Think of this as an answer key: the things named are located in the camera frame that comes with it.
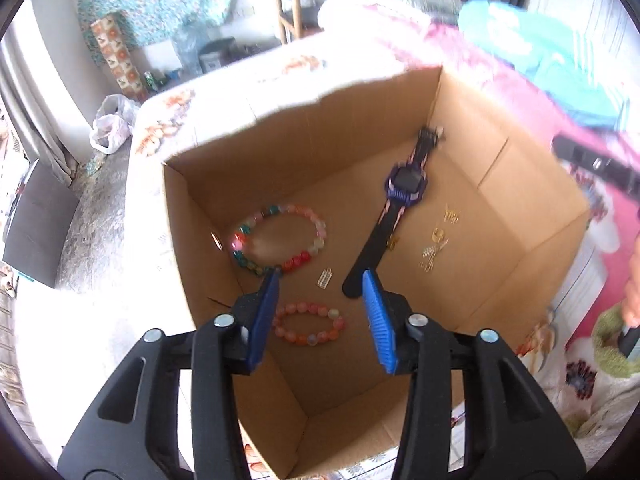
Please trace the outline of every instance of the pink bead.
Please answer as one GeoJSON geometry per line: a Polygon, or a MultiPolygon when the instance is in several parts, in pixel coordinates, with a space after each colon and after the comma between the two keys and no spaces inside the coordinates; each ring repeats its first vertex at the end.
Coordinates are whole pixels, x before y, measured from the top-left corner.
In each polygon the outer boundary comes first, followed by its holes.
{"type": "Polygon", "coordinates": [[[338,319],[334,319],[334,328],[336,330],[344,330],[344,318],[342,316],[338,319]]]}

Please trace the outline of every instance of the grey floor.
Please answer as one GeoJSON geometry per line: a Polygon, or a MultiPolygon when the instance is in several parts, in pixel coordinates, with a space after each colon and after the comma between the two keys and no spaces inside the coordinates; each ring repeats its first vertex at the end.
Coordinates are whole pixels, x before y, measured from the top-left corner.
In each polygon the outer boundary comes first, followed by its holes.
{"type": "Polygon", "coordinates": [[[26,401],[57,461],[85,409],[137,341],[121,294],[130,141],[94,174],[81,167],[80,202],[66,237],[56,288],[20,280],[16,350],[26,401]]]}

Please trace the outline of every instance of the cardboard box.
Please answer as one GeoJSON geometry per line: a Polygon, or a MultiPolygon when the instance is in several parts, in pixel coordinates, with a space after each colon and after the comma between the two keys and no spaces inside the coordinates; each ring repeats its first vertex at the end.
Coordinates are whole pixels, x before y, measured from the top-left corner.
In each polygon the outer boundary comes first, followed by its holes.
{"type": "MultiPolygon", "coordinates": [[[[346,330],[314,348],[272,334],[256,373],[234,380],[241,425],[280,478],[344,467],[399,442],[408,377],[385,375],[362,299],[348,300],[340,288],[385,204],[390,168],[406,160],[424,124],[442,126],[446,140],[428,160],[424,199],[402,218],[379,276],[447,329],[492,327],[513,348],[544,317],[584,235],[588,204],[523,125],[443,70],[281,110],[177,155],[164,169],[175,255],[198,326],[225,311],[212,299],[233,304],[260,282],[212,234],[226,242],[245,217],[272,204],[309,206],[326,221],[327,244],[282,278],[280,303],[339,308],[346,330]],[[456,224],[443,222],[446,205],[459,213],[456,224]],[[425,273],[418,263],[436,226],[449,242],[425,273]],[[316,282],[327,267],[333,277],[322,290],[316,282]]],[[[308,221],[282,215],[255,230],[254,254],[265,264],[282,262],[313,236],[308,221]]],[[[325,328],[313,316],[287,323],[301,332],[325,328]]]]}

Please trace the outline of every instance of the watch face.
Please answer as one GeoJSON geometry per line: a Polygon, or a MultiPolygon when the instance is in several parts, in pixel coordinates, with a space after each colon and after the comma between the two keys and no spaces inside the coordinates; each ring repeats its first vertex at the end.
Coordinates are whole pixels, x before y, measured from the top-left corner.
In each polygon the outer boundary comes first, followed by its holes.
{"type": "Polygon", "coordinates": [[[421,181],[422,174],[420,171],[404,166],[398,170],[396,177],[393,179],[393,184],[398,189],[406,191],[407,193],[416,193],[421,181]]]}

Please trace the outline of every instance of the beaded bracelet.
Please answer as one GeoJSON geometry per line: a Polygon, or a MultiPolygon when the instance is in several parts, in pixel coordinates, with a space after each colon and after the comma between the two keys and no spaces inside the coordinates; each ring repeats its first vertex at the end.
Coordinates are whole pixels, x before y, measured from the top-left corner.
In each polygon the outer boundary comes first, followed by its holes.
{"type": "Polygon", "coordinates": [[[344,318],[337,308],[327,308],[315,303],[289,303],[287,306],[276,308],[276,316],[273,318],[273,331],[276,336],[286,339],[292,344],[299,346],[316,346],[317,344],[335,341],[340,337],[340,332],[344,330],[344,318]],[[299,335],[293,330],[286,330],[282,326],[282,319],[291,314],[316,314],[320,317],[328,317],[333,321],[332,329],[328,332],[322,330],[317,334],[299,335]]]}
{"type": "Polygon", "coordinates": [[[271,270],[273,268],[280,270],[280,272],[291,272],[292,270],[297,269],[301,265],[307,263],[313,256],[318,254],[318,251],[324,247],[324,241],[326,240],[326,224],[324,221],[320,219],[320,217],[314,213],[308,207],[300,207],[295,205],[272,205],[267,209],[263,209],[262,211],[256,213],[253,216],[249,216],[244,222],[242,222],[238,228],[235,230],[232,240],[231,240],[231,249],[233,251],[233,256],[238,262],[240,267],[244,267],[245,269],[249,269],[256,276],[263,275],[267,270],[271,270]],[[260,266],[254,261],[250,260],[246,257],[243,252],[244,244],[247,240],[247,237],[251,234],[253,228],[256,226],[258,222],[261,222],[265,218],[269,216],[276,216],[281,213],[289,213],[289,214],[297,214],[303,216],[304,218],[308,218],[312,221],[314,226],[316,227],[316,239],[314,242],[302,251],[300,254],[296,254],[296,256],[290,258],[286,262],[281,265],[276,265],[274,267],[271,266],[260,266]]]}

